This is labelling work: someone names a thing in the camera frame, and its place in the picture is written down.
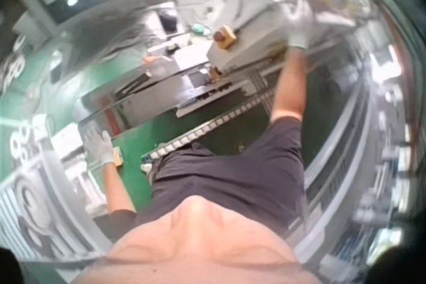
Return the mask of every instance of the metal rail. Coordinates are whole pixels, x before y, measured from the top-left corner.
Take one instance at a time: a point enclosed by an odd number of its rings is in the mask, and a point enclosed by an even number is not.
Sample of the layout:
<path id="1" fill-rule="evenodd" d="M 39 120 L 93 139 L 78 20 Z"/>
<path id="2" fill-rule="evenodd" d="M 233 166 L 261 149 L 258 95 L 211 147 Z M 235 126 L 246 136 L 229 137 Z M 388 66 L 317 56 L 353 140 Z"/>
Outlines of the metal rail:
<path id="1" fill-rule="evenodd" d="M 331 155 L 333 154 L 336 146 L 341 140 L 349 121 L 351 120 L 353 111 L 357 104 L 357 99 L 361 94 L 362 80 L 358 82 L 357 86 L 354 88 L 346 107 L 344 108 L 339 120 L 336 122 L 334 129 L 331 131 L 331 134 L 321 147 L 318 152 L 318 155 L 309 165 L 305 171 L 305 189 L 308 189 L 320 172 L 324 169 L 324 166 L 329 161 Z"/>
<path id="2" fill-rule="evenodd" d="M 246 102 L 243 102 L 242 104 L 236 106 L 231 111 L 225 112 L 224 114 L 221 114 L 215 117 L 214 119 L 205 122 L 204 124 L 196 127 L 195 129 L 177 137 L 176 139 L 171 140 L 167 142 L 166 144 L 163 144 L 161 147 L 158 147 L 157 149 L 149 152 L 148 154 L 143 155 L 142 158 L 146 158 L 147 156 L 149 156 L 151 160 L 155 160 L 160 158 L 161 156 L 165 156 L 201 138 L 202 136 L 205 136 L 210 131 L 213 131 L 219 126 L 222 126 L 223 124 L 231 121 L 231 119 L 234 119 L 240 116 L 241 114 L 246 113 L 247 111 L 251 110 L 253 107 L 262 103 L 262 101 L 270 99 L 270 97 L 273 95 L 274 95 L 273 89 L 270 89 L 262 94 L 258 94 L 254 96 L 253 98 L 247 100 Z"/>

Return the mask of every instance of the black shirt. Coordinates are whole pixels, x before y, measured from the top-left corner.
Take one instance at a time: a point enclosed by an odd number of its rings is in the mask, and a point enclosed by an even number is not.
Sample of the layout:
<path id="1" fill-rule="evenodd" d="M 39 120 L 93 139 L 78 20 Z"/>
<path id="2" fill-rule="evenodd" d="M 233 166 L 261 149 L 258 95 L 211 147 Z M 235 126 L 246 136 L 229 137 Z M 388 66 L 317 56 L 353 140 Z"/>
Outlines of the black shirt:
<path id="1" fill-rule="evenodd" d="M 300 141 L 301 122 L 283 118 L 238 156 L 215 156 L 197 143 L 169 154 L 155 177 L 150 206 L 138 214 L 111 214 L 118 234 L 159 219 L 187 197 L 202 196 L 283 237 L 304 194 Z"/>

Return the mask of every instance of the person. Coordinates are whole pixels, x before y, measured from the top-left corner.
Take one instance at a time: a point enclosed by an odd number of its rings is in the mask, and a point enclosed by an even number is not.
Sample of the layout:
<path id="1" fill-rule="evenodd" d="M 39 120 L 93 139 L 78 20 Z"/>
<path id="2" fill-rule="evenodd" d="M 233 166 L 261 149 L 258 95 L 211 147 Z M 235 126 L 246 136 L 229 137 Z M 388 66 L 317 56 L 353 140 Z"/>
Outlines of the person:
<path id="1" fill-rule="evenodd" d="M 193 144 L 163 157 L 150 207 L 137 214 L 108 134 L 85 138 L 103 165 L 108 211 L 123 237 L 77 283 L 319 283 L 283 240 L 304 196 L 304 51 L 314 18 L 305 0 L 282 6 L 289 49 L 271 125 L 244 153 L 214 156 Z"/>

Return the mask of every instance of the white glove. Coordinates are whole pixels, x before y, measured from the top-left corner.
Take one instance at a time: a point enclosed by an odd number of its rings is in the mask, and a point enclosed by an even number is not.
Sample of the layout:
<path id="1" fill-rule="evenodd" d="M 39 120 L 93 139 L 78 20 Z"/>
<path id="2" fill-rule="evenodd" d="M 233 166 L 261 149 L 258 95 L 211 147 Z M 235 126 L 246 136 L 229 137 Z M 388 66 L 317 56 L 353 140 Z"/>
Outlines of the white glove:
<path id="1" fill-rule="evenodd" d="M 309 48 L 314 28 L 314 14 L 309 3 L 306 0 L 298 0 L 294 10 L 288 4 L 282 5 L 281 8 L 286 16 L 289 47 Z"/>
<path id="2" fill-rule="evenodd" d="M 102 166 L 114 163 L 114 147 L 107 131 L 102 136 L 95 130 L 89 130 L 85 135 L 85 147 Z"/>

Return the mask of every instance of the green floor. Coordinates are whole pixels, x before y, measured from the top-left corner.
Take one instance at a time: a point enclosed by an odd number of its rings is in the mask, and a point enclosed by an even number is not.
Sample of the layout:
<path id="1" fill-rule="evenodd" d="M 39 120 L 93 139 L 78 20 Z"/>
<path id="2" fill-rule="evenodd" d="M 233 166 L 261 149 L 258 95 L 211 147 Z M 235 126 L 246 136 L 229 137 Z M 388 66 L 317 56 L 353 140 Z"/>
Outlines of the green floor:
<path id="1" fill-rule="evenodd" d="M 63 40 L 51 41 L 27 59 L 23 74 L 13 82 L 0 101 L 1 117 L 24 120 L 30 119 L 32 114 L 47 113 L 51 115 L 50 127 L 54 134 L 73 121 L 72 112 L 76 99 L 134 69 L 140 62 L 138 57 L 123 53 L 109 63 L 83 69 L 65 84 L 51 85 L 43 82 L 43 79 L 49 71 L 51 53 L 62 43 Z M 327 138 L 347 99 L 346 96 L 333 97 L 328 94 L 324 85 L 319 84 L 321 79 L 312 73 L 308 77 L 308 109 L 303 133 L 306 165 L 313 160 Z M 38 90 L 40 86 L 43 86 L 41 95 Z M 150 199 L 150 187 L 140 171 L 140 157 L 143 154 L 151 151 L 157 144 L 169 141 L 231 109 L 243 100 L 242 94 L 236 92 L 180 119 L 171 110 L 117 137 L 114 144 L 120 146 L 124 158 L 120 174 L 135 206 L 143 208 Z M 267 125 L 266 113 L 259 106 L 203 137 L 201 143 L 217 154 L 236 154 L 239 147 L 254 141 Z M 14 168 L 9 151 L 11 133 L 12 129 L 1 127 L 0 180 L 7 177 Z M 95 172 L 95 177 L 102 187 L 100 172 Z"/>

